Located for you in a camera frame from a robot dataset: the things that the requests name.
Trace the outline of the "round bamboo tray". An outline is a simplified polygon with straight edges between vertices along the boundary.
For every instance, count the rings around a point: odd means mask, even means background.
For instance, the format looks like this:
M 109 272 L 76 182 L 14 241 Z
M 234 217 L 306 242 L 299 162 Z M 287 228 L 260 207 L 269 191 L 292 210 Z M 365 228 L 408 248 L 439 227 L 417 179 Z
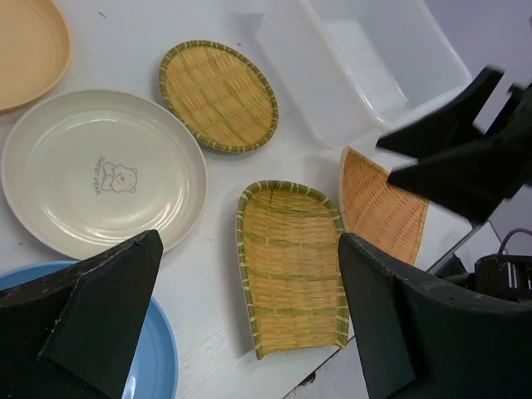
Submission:
M 192 40 L 172 47 L 159 67 L 159 88 L 168 110 L 214 150 L 257 150 L 277 129 L 278 102 L 265 75 L 224 44 Z

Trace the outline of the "rectangular bamboo scoop tray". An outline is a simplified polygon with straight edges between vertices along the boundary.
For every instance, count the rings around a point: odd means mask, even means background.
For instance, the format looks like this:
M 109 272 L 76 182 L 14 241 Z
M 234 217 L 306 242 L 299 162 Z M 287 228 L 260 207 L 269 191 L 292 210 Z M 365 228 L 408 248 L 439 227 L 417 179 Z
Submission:
M 337 247 L 343 223 L 323 193 L 260 180 L 240 195 L 236 248 L 258 359 L 347 346 L 349 311 Z

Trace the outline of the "orange plastic plate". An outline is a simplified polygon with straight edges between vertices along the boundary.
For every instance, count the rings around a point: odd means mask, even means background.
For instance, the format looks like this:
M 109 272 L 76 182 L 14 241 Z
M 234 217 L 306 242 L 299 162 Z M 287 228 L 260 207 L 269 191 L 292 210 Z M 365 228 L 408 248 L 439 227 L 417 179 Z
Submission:
M 1 2 L 1 111 L 48 93 L 70 65 L 72 39 L 53 1 Z

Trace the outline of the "cream bear plate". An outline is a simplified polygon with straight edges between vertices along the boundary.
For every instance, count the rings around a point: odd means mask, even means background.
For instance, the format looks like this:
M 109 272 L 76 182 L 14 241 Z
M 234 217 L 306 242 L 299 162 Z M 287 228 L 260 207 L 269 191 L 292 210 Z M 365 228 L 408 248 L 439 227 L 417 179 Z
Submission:
M 31 235 L 85 259 L 149 229 L 174 248 L 202 215 L 208 173 L 199 144 L 166 109 L 88 90 L 47 99 L 19 119 L 2 150 L 1 182 Z

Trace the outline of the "blue plastic plate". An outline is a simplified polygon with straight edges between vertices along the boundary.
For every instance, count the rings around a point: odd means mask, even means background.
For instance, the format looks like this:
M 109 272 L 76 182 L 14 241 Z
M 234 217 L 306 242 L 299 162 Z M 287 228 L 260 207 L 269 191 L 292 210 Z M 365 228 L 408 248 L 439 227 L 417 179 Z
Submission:
M 10 288 L 72 266 L 73 260 L 31 264 L 1 273 L 1 289 Z M 152 297 L 121 398 L 175 398 L 178 353 L 170 323 Z

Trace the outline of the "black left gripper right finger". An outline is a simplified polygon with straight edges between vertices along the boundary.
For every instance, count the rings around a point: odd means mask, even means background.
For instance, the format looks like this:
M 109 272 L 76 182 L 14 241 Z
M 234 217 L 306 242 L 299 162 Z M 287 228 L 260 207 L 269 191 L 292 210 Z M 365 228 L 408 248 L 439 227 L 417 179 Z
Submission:
M 355 234 L 338 257 L 369 397 L 530 397 L 529 257 L 440 278 Z

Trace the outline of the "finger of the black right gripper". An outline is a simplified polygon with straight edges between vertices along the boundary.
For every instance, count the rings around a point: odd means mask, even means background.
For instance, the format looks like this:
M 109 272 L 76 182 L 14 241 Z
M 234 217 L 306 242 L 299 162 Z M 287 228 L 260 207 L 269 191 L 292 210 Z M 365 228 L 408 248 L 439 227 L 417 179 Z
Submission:
M 503 200 L 531 184 L 531 90 L 512 91 L 491 131 L 395 169 L 387 183 L 471 223 L 485 222 Z
M 487 66 L 455 99 L 440 109 L 381 136 L 376 147 L 418 160 L 480 139 L 484 133 L 475 119 L 500 82 L 504 72 Z

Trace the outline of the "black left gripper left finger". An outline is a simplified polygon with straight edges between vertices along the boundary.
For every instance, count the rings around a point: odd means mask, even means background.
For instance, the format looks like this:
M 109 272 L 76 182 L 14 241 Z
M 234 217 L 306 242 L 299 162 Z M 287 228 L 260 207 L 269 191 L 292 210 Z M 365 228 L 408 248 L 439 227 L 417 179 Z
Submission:
M 160 268 L 146 230 L 1 292 L 3 398 L 119 398 Z

